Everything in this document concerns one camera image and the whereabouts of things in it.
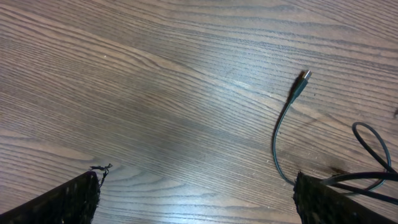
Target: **frayed black thread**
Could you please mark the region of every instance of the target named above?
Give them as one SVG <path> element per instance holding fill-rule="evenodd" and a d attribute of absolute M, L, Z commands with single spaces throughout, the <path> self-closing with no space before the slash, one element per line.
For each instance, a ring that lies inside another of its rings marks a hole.
<path fill-rule="evenodd" d="M 111 168 L 113 165 L 109 164 L 106 167 L 101 167 L 101 166 L 90 166 L 91 170 L 100 170 L 100 171 L 104 171 L 102 179 L 101 179 L 101 184 L 99 185 L 99 187 L 102 187 L 102 185 L 104 184 L 105 181 L 105 177 L 109 174 L 109 168 Z"/>

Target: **black textured object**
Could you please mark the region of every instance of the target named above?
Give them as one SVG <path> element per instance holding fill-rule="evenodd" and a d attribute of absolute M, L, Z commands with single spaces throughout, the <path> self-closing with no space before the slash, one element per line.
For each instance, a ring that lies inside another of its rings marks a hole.
<path fill-rule="evenodd" d="M 100 201 L 100 185 L 89 171 L 0 215 L 0 224 L 89 224 Z"/>
<path fill-rule="evenodd" d="M 397 224 L 301 172 L 294 202 L 303 224 Z"/>

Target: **coiled black cable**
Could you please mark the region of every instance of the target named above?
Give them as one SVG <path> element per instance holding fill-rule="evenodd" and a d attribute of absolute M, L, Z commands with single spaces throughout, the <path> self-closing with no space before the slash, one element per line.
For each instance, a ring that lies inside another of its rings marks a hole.
<path fill-rule="evenodd" d="M 287 183 L 289 183 L 291 185 L 294 185 L 294 182 L 292 180 L 289 180 L 285 176 L 285 174 L 282 172 L 282 169 L 280 168 L 278 160 L 277 160 L 276 138 L 277 138 L 277 134 L 278 134 L 280 125 L 282 124 L 283 118 L 286 115 L 286 112 L 288 111 L 288 109 L 290 108 L 290 106 L 294 102 L 294 100 L 299 96 L 299 94 L 303 91 L 305 86 L 308 84 L 308 79 L 311 77 L 311 75 L 312 75 L 311 71 L 308 70 L 302 75 L 301 78 L 299 78 L 297 80 L 297 84 L 292 89 L 291 95 L 290 95 L 288 101 L 286 102 L 282 112 L 280 113 L 279 119 L 275 125 L 274 134 L 272 137 L 272 153 L 273 153 L 276 169 L 278 170 L 280 176 Z M 361 135 L 359 135 L 359 133 L 358 133 L 358 129 L 357 129 L 358 125 L 369 129 L 375 135 L 377 140 L 379 140 L 379 142 L 386 154 L 387 162 L 385 162 L 377 153 L 375 153 L 373 151 L 373 149 L 368 144 L 366 144 L 366 142 L 363 140 Z M 373 129 L 372 127 L 370 127 L 369 125 L 367 125 L 365 123 L 355 122 L 352 125 L 352 129 L 353 129 L 356 139 L 361 143 L 361 145 L 365 148 L 365 150 L 367 150 L 368 153 L 370 153 L 370 155 L 372 155 L 373 158 L 375 158 L 375 160 L 377 160 L 378 163 L 380 163 L 385 168 L 385 171 L 384 172 L 362 172 L 362 173 L 354 173 L 354 174 L 335 175 L 328 179 L 320 180 L 321 183 L 350 191 L 350 193 L 345 193 L 345 195 L 352 196 L 352 195 L 362 194 L 362 195 L 366 195 L 368 197 L 376 198 L 376 199 L 379 199 L 379 200 L 382 200 L 385 202 L 389 202 L 389 203 L 398 205 L 398 199 L 396 199 L 396 198 L 392 198 L 389 196 L 371 192 L 372 190 L 380 187 L 386 180 L 398 181 L 398 173 L 391 167 L 391 157 L 390 157 L 388 148 L 386 146 L 386 143 L 384 142 L 384 140 L 381 138 L 381 136 L 379 135 L 379 133 L 377 133 L 377 131 L 375 129 Z M 344 184 L 339 183 L 341 181 L 354 180 L 354 179 L 378 179 L 378 180 L 375 183 L 373 183 L 372 185 L 370 185 L 369 187 L 366 187 L 365 189 L 359 189 L 356 187 L 352 187 L 349 185 L 344 185 Z"/>

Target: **wooden surface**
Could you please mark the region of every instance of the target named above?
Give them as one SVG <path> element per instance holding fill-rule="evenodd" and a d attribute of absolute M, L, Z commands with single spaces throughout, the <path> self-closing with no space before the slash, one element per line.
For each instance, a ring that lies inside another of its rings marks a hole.
<path fill-rule="evenodd" d="M 112 161 L 97 223 L 297 223 L 271 136 L 301 70 L 313 77 L 277 143 L 288 177 L 382 170 L 355 121 L 398 167 L 397 13 L 381 0 L 0 0 L 1 211 Z M 141 194 L 148 183 L 182 189 Z"/>

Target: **wood grain pattern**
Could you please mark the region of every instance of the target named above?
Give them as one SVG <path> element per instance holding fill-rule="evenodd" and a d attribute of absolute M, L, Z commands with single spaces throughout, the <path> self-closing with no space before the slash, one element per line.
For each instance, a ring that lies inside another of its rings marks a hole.
<path fill-rule="evenodd" d="M 0 213 L 109 162 L 0 129 Z M 299 223 L 299 217 L 111 161 L 93 224 Z"/>
<path fill-rule="evenodd" d="M 396 167 L 398 45 L 358 21 L 303 1 L 0 2 L 4 128 L 294 215 L 271 136 L 311 68 L 277 143 L 288 177 L 381 170 L 351 133 L 358 120 Z M 357 199 L 398 220 L 396 207 Z"/>

